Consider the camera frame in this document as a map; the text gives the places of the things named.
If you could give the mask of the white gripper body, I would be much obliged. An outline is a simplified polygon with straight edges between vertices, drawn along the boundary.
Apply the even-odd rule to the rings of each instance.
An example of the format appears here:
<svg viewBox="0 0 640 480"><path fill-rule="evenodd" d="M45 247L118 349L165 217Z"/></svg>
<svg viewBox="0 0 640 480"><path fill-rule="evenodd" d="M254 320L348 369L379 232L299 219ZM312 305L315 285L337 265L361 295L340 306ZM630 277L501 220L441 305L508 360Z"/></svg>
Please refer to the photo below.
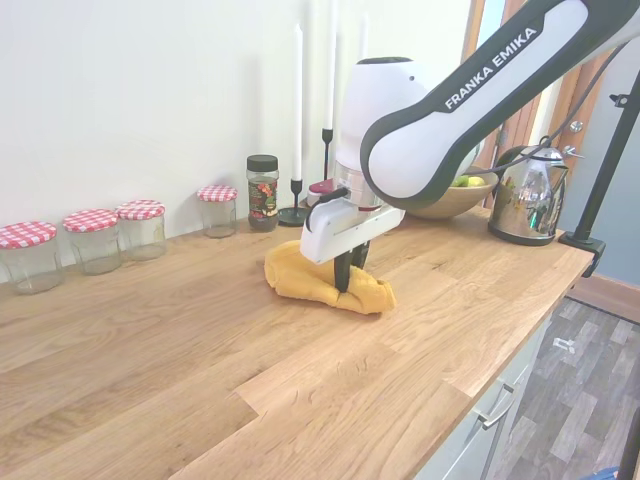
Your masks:
<svg viewBox="0 0 640 480"><path fill-rule="evenodd" d="M405 211L383 205L365 212L345 198L316 203L300 240L301 254L323 264L396 228Z"/></svg>

